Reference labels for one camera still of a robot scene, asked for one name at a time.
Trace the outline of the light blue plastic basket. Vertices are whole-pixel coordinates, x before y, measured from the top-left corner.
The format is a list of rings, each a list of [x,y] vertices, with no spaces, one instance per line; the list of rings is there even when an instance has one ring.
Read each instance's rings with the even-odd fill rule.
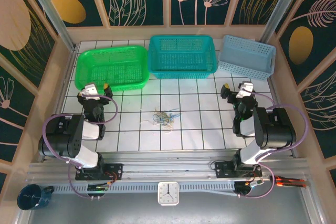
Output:
[[[218,69],[265,81],[274,73],[276,48],[249,39],[226,35]]]

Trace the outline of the green plastic basket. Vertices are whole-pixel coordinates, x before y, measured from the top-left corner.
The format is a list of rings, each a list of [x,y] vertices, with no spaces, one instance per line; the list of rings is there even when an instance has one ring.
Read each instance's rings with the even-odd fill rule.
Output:
[[[75,86],[95,84],[99,94],[108,84],[112,91],[142,89],[148,82],[148,51],[139,45],[91,49],[77,59]]]

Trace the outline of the teal plastic basket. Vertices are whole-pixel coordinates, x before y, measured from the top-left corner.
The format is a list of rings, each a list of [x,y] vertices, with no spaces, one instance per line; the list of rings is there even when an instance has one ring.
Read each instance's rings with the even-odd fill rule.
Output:
[[[206,35],[153,36],[148,68],[158,79],[206,79],[217,70],[213,39]]]

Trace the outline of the small black electronics board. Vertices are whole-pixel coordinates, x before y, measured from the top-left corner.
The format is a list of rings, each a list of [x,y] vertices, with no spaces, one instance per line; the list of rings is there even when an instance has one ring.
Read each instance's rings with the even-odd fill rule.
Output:
[[[235,182],[234,187],[235,190],[251,190],[253,187],[256,187],[258,185],[262,185],[264,183],[263,180],[254,180],[252,182]]]
[[[87,186],[87,191],[107,191],[109,187],[110,186],[108,184],[89,184]]]

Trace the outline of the orange black hand tool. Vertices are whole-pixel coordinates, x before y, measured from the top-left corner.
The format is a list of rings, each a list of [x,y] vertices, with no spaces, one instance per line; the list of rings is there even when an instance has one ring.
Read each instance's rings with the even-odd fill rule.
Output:
[[[287,178],[282,176],[275,176],[275,179],[273,179],[271,176],[269,177],[270,181],[275,181],[275,185],[278,187],[301,187],[306,188],[306,181],[304,179],[298,179],[298,178]]]

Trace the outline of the dark blue mug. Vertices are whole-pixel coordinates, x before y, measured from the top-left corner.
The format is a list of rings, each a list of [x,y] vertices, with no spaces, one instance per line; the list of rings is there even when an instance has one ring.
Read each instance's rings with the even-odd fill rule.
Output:
[[[54,186],[27,185],[18,194],[17,205],[21,210],[42,209],[49,204],[54,190]]]

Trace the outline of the white square clock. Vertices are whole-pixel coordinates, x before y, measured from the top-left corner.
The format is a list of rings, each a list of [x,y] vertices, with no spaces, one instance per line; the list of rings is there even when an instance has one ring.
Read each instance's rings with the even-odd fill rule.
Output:
[[[178,182],[159,182],[157,201],[161,206],[176,206],[180,202],[180,187]]]

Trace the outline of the aluminium table side rail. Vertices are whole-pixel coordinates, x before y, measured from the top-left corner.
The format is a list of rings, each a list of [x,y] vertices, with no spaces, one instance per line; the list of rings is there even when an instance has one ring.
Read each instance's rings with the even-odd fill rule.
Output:
[[[287,105],[291,104],[290,102],[283,100],[281,98],[281,95],[276,88],[276,84],[273,78],[270,77],[267,79],[267,81],[269,84],[269,88],[270,88],[270,92],[272,94],[273,100],[276,104],[287,104]],[[302,129],[301,129],[302,117],[296,109],[293,109],[290,107],[285,107],[285,109],[288,113],[288,116],[292,122],[293,128],[296,132],[297,141],[299,141],[302,137]]]
[[[38,136],[42,136],[44,122],[53,114],[60,114],[67,94],[76,54],[61,43],[51,53],[38,90]]]

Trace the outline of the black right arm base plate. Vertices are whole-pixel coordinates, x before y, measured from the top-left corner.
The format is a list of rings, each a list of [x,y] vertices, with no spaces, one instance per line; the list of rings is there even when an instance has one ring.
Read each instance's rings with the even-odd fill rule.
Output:
[[[217,178],[248,178],[262,177],[260,165],[236,164],[233,161],[215,162]]]

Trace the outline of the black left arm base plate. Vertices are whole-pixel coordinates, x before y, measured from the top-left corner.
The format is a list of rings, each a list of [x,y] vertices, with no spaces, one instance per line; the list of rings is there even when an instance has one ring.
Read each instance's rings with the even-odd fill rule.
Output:
[[[83,168],[76,171],[76,181],[116,181],[121,180],[122,164],[103,164],[95,168]]]

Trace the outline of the aluminium frame post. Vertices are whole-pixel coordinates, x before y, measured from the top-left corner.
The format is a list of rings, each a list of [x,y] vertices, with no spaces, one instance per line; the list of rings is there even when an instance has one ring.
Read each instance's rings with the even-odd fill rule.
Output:
[[[267,44],[270,41],[273,33],[275,32],[275,29],[279,25],[291,2],[292,0],[279,0],[277,2],[259,40],[260,43]]]
[[[60,38],[65,43],[66,47],[71,52],[74,52],[75,44],[72,41],[64,22],[61,20],[60,16],[58,15],[51,0],[38,0],[38,1],[40,2],[44,10],[46,11],[47,16],[49,17],[56,31],[58,32],[58,35],[60,36]]]

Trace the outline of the aluminium mounting rail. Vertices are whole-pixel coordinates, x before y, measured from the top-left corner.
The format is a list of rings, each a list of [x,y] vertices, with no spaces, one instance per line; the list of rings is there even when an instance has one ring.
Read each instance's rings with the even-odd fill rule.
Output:
[[[215,180],[212,162],[229,161],[235,153],[235,149],[137,151],[103,153],[102,156],[107,163],[123,164],[123,182],[183,182]],[[295,158],[289,152],[272,154],[262,164],[280,176],[306,178],[310,175],[307,161]],[[58,159],[47,157],[42,162],[30,164],[25,181],[65,184],[68,181],[68,166]]]

